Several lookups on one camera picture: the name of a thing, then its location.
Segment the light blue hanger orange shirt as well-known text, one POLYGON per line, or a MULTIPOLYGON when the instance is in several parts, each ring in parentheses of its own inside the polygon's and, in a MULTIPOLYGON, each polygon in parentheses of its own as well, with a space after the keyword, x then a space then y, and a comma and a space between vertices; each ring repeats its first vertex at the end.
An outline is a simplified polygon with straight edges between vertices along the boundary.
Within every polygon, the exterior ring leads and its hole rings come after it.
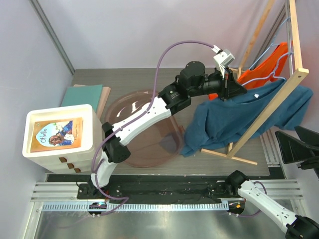
POLYGON ((279 43, 275 43, 278 33, 281 31, 282 26, 288 21, 290 21, 290 17, 287 17, 283 20, 283 22, 279 25, 277 30, 275 31, 274 36, 271 38, 271 41, 267 48, 255 59, 255 61, 252 63, 252 65, 248 68, 249 70, 253 70, 257 67, 257 64, 260 62, 260 60, 264 57, 264 55, 270 50, 271 47, 280 45, 279 43))

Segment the blue t shirt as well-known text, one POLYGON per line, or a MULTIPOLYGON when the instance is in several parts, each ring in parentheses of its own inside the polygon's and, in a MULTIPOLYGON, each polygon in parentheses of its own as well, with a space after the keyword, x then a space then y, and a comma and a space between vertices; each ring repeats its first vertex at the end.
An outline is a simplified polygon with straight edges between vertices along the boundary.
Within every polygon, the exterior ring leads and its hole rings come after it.
MULTIPOLYGON (((198 105, 185 131, 181 154, 188 157, 202 148, 215 150, 237 142, 284 84, 285 80, 277 80, 226 101, 214 99, 198 105)), ((297 86, 252 137, 273 126, 294 130, 301 124, 312 96, 310 88, 297 86)))

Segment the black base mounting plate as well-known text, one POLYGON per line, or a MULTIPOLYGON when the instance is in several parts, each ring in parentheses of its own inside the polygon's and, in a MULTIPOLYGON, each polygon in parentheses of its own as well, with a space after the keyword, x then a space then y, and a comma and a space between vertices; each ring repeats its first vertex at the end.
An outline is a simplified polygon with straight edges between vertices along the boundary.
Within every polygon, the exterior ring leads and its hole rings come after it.
POLYGON ((74 182, 77 199, 103 199, 112 196, 111 203, 118 204, 128 197, 129 204, 209 204, 222 199, 237 198, 234 190, 227 188, 225 176, 150 176, 113 175, 107 186, 98 191, 89 175, 49 175, 48 182, 74 182))

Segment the Othello book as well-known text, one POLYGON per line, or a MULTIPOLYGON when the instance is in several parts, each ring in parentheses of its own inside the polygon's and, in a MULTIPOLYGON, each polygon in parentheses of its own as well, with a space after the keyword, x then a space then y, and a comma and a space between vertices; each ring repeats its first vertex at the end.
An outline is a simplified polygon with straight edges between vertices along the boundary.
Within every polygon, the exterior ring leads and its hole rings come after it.
POLYGON ((30 152, 79 148, 82 131, 82 118, 37 121, 33 127, 30 152))

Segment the aluminium frame rails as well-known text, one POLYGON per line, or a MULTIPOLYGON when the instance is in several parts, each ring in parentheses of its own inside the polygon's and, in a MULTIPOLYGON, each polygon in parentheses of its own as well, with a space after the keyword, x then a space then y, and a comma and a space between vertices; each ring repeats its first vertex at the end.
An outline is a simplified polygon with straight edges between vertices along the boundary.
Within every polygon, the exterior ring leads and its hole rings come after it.
POLYGON ((77 200, 78 186, 75 182, 37 182, 32 202, 66 202, 77 200))

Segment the wooden clothes rack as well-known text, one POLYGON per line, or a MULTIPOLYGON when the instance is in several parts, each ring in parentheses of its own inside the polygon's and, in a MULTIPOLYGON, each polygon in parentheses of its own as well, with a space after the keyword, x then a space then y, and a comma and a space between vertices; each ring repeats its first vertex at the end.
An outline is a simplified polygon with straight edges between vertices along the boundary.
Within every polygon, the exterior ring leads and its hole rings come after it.
POLYGON ((290 23, 288 24, 287 32, 290 33, 288 37, 288 43, 293 45, 293 55, 294 55, 294 66, 295 71, 290 73, 290 77, 287 82, 282 86, 282 88, 276 93, 272 100, 263 109, 260 115, 240 138, 234 147, 228 148, 228 153, 223 154, 212 150, 202 149, 202 153, 209 155, 215 155, 218 157, 223 157, 227 159, 232 159, 235 161, 251 164, 257 166, 256 161, 243 159, 236 157, 235 154, 241 149, 241 147, 251 138, 251 136, 261 127, 261 125, 271 116, 271 114, 280 106, 280 104, 288 97, 289 94, 302 82, 302 80, 309 74, 309 70, 303 67, 301 46, 300 46, 300 36, 298 28, 298 17, 296 2, 294 0, 286 1, 285 6, 288 8, 288 13, 290 14, 290 23))

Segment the teal book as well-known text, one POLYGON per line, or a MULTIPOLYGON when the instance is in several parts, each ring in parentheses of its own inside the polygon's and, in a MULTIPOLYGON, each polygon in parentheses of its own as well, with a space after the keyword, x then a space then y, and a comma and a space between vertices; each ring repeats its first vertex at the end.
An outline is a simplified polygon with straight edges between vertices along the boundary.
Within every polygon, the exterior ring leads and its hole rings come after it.
POLYGON ((89 104, 94 111, 97 110, 103 85, 68 87, 61 106, 76 106, 89 104))

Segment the light blue wire hanger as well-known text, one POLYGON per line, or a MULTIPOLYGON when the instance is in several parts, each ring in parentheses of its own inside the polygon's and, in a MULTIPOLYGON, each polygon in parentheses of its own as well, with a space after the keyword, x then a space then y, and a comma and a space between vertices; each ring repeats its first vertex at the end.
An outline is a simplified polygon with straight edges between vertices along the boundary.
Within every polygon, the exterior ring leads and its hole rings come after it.
POLYGON ((281 59, 282 59, 283 57, 285 57, 285 56, 288 56, 288 57, 289 57, 289 56, 291 56, 291 55, 294 55, 294 52, 287 52, 287 53, 281 55, 281 56, 278 58, 277 63, 276 63, 276 65, 275 65, 274 69, 269 73, 269 75, 267 75, 267 76, 265 76, 265 77, 256 77, 256 78, 253 78, 253 79, 251 79, 251 80, 249 80, 249 81, 247 81, 247 82, 241 84, 241 86, 246 86, 247 84, 249 84, 249 83, 251 83, 251 82, 254 82, 254 81, 257 81, 257 80, 269 79, 270 77, 274 77, 274 78, 276 78, 276 79, 285 79, 284 77, 276 76, 276 70, 277 70, 277 68, 278 68, 278 66, 279 66, 279 62, 281 61, 281 59))

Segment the pink transparent plastic bin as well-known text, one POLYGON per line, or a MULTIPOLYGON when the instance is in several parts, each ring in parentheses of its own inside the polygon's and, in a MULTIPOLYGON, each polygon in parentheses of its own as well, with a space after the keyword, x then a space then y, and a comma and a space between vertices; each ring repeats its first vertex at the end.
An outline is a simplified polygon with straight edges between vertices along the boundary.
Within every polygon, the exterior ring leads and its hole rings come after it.
MULTIPOLYGON (((152 99, 152 90, 131 92, 112 102, 105 122, 115 124, 145 107, 152 99)), ((131 167, 147 168, 162 165, 177 157, 184 145, 184 129, 175 117, 163 119, 137 135, 127 148, 131 156, 124 161, 131 167)))

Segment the white drawer box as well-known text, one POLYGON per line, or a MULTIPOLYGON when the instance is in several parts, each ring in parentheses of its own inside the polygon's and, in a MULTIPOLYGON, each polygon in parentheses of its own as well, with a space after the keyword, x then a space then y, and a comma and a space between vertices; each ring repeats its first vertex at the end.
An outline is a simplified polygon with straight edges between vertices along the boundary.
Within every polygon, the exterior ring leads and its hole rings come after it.
POLYGON ((85 173, 102 139, 89 104, 34 110, 26 116, 22 154, 55 174, 85 173))

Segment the orange t shirt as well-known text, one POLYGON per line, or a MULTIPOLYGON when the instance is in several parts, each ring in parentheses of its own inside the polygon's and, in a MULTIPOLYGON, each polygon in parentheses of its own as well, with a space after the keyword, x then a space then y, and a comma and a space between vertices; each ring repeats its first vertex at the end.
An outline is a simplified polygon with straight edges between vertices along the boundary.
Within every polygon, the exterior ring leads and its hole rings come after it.
MULTIPOLYGON (((260 63, 255 69, 253 70, 246 70, 239 78, 238 83, 243 84, 253 78, 256 77, 265 77, 269 75, 269 73, 274 69, 278 58, 288 52, 288 43, 287 42, 281 42, 280 45, 276 46, 275 50, 262 62, 260 63)), ((276 76, 281 76, 281 72, 286 64, 288 56, 285 56, 281 59, 279 62, 279 66, 276 70, 276 76)), ((265 85, 268 81, 274 82, 278 79, 274 77, 270 77, 269 79, 265 80, 257 80, 254 82, 251 82, 244 86, 246 89, 250 90, 253 88, 258 88, 263 85, 265 85)))

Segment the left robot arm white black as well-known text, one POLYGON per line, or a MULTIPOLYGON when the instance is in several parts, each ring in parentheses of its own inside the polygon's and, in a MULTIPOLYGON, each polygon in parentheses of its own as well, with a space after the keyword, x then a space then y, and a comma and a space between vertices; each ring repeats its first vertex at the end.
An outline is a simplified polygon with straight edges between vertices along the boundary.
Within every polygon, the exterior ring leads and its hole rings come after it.
POLYGON ((153 95, 150 103, 121 122, 102 125, 105 139, 96 150, 102 153, 100 160, 96 160, 96 154, 93 156, 89 193, 96 199, 102 198, 116 166, 131 155, 128 144, 152 125, 190 106, 193 97, 217 94, 220 99, 227 100, 245 93, 247 89, 234 79, 228 67, 219 65, 207 75, 203 63, 187 63, 175 81, 153 95))

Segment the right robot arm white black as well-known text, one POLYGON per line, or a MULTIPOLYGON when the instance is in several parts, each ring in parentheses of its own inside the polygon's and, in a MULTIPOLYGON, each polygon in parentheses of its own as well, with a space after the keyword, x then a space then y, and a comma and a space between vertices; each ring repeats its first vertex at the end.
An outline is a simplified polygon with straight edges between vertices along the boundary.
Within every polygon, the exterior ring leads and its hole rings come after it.
MULTIPOLYGON (((276 131, 284 164, 299 163, 302 170, 319 168, 319 134, 302 126, 295 127, 299 138, 276 131)), ((225 180, 225 191, 229 196, 240 196, 251 201, 285 233, 287 239, 317 239, 319 224, 297 215, 271 199, 242 172, 236 170, 225 180)))

